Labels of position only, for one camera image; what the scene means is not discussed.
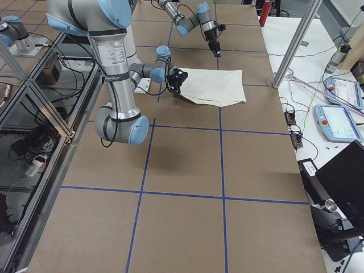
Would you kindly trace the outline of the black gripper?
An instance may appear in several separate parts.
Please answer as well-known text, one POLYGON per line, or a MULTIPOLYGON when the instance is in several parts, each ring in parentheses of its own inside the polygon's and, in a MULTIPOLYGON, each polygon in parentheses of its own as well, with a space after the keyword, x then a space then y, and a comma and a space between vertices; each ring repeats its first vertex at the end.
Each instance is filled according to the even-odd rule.
POLYGON ((210 30, 204 31, 205 39, 209 44, 210 50, 215 58, 221 57, 221 47, 218 41, 218 27, 213 27, 210 30))
POLYGON ((173 68, 172 73, 167 76, 167 89, 171 93, 180 94, 183 82, 188 78, 188 73, 179 68, 173 68))

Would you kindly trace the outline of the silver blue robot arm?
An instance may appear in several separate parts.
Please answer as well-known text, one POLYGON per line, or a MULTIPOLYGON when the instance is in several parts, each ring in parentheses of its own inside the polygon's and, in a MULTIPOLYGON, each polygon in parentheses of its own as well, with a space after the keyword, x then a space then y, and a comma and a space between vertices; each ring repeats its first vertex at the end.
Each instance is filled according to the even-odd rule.
POLYGON ((195 28, 199 28, 202 38, 207 42, 210 51, 215 58, 221 57, 219 36, 226 30, 225 24, 219 24, 213 19, 210 7, 206 2, 199 4, 196 11, 192 11, 185 4, 174 4, 175 1, 157 1, 157 9, 164 10, 177 28, 180 36, 187 36, 195 28), (180 10, 180 6, 187 7, 192 15, 186 17, 180 10))
POLYGON ((157 59, 152 64, 128 62, 124 42, 131 25, 128 1, 47 1, 47 19, 60 32, 89 39, 92 56, 110 94, 110 102, 101 106, 96 116, 94 125, 99 137, 110 143, 144 142, 149 121, 134 101, 134 89, 140 80, 165 82, 178 93, 188 78, 187 72, 174 67, 169 48, 157 48, 157 59))

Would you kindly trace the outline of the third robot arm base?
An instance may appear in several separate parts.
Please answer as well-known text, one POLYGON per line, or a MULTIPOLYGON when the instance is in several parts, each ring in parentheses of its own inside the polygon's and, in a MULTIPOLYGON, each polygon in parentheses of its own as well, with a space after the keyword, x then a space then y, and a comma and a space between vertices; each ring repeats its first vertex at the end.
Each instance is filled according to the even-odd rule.
POLYGON ((37 44, 15 15, 1 17, 1 42, 12 55, 18 57, 35 57, 43 47, 43 43, 37 44))

